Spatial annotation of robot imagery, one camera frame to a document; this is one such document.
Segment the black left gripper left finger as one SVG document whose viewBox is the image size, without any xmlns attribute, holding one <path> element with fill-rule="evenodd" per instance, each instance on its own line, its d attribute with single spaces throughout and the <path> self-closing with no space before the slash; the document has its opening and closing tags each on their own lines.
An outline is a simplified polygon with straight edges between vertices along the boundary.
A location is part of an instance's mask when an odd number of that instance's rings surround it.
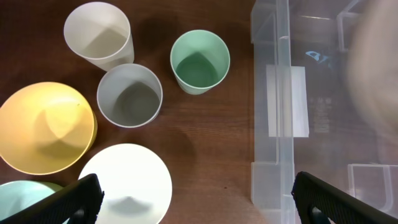
<svg viewBox="0 0 398 224">
<path fill-rule="evenodd" d="M 88 174 L 62 190 L 17 212 L 1 224 L 95 223 L 104 199 L 96 174 Z"/>
</svg>

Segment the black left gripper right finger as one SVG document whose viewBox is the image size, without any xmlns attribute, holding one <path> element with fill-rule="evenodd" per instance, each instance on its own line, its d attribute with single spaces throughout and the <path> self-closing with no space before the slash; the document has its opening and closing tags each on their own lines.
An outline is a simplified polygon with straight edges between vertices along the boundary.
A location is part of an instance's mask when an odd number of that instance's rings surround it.
<svg viewBox="0 0 398 224">
<path fill-rule="evenodd" d="M 302 223 L 397 224 L 397 219 L 308 172 L 295 176 L 291 194 Z"/>
</svg>

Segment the grey plastic cup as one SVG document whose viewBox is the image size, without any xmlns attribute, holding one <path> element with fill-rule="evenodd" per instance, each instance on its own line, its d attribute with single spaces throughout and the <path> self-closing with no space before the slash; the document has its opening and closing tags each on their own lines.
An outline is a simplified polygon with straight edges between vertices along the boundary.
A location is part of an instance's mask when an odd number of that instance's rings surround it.
<svg viewBox="0 0 398 224">
<path fill-rule="evenodd" d="M 112 68 L 99 82 L 96 100 L 102 115 L 116 126 L 138 128 L 160 112 L 164 93 L 147 67 L 126 63 Z"/>
</svg>

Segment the beige plastic bowl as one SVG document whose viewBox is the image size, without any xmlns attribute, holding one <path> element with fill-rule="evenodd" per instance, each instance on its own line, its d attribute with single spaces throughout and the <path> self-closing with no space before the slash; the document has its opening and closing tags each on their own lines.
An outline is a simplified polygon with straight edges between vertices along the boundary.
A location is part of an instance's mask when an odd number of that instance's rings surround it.
<svg viewBox="0 0 398 224">
<path fill-rule="evenodd" d="M 397 1 L 369 1 L 354 32 L 348 86 L 359 114 L 397 140 Z"/>
</svg>

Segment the green plastic cup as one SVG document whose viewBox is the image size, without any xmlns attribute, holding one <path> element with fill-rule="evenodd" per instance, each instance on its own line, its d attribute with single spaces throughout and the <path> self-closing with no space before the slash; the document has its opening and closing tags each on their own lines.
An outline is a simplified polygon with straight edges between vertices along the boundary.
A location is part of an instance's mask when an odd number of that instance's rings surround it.
<svg viewBox="0 0 398 224">
<path fill-rule="evenodd" d="M 190 30 L 182 34 L 170 51 L 170 66 L 180 88 L 201 95 L 219 85 L 231 65 L 228 46 L 208 30 Z"/>
</svg>

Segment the white plastic bowl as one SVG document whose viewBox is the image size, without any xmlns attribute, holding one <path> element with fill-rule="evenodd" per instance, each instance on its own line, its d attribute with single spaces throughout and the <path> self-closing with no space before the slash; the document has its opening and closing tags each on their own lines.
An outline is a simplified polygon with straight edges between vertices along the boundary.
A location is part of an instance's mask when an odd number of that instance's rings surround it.
<svg viewBox="0 0 398 224">
<path fill-rule="evenodd" d="M 96 219 L 103 224 L 157 224 L 172 198 L 167 166 L 150 149 L 116 144 L 93 156 L 79 178 L 96 174 L 104 199 Z"/>
</svg>

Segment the light teal plastic bowl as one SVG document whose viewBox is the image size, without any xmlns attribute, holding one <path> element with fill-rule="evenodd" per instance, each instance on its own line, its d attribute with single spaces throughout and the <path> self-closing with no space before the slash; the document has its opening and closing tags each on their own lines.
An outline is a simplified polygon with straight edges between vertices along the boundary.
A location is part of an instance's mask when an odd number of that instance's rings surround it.
<svg viewBox="0 0 398 224">
<path fill-rule="evenodd" d="M 16 180 L 1 185 L 1 223 L 63 187 L 50 182 Z"/>
</svg>

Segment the yellow plastic bowl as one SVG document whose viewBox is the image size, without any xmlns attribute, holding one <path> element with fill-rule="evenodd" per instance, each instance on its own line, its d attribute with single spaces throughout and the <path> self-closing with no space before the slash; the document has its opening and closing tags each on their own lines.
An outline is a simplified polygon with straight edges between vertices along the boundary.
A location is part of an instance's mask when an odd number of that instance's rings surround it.
<svg viewBox="0 0 398 224">
<path fill-rule="evenodd" d="M 31 84 L 1 106 L 1 158 L 26 174 L 54 174 L 90 149 L 97 129 L 95 113 L 79 91 L 57 82 Z"/>
</svg>

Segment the clear plastic storage bin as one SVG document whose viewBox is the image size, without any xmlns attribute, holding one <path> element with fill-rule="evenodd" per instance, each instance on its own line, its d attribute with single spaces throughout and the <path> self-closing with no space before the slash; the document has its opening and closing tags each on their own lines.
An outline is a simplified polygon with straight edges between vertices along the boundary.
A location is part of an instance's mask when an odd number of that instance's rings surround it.
<svg viewBox="0 0 398 224">
<path fill-rule="evenodd" d="M 309 172 L 392 217 L 397 216 L 397 144 L 360 117 L 346 68 L 366 1 L 256 1 L 254 162 L 251 200 L 267 223 L 298 223 L 291 195 L 296 173 Z M 270 137 L 266 66 L 277 67 L 277 96 L 291 66 L 305 67 L 309 137 Z"/>
</svg>

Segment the cream plastic cup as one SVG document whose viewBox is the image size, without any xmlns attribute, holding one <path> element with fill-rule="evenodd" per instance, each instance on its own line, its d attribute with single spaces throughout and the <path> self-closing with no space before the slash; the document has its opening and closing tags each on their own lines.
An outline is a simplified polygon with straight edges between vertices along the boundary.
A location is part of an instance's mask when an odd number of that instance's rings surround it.
<svg viewBox="0 0 398 224">
<path fill-rule="evenodd" d="M 129 19 L 107 2 L 88 2 L 67 17 L 63 36 L 68 47 L 98 68 L 109 71 L 134 62 Z"/>
</svg>

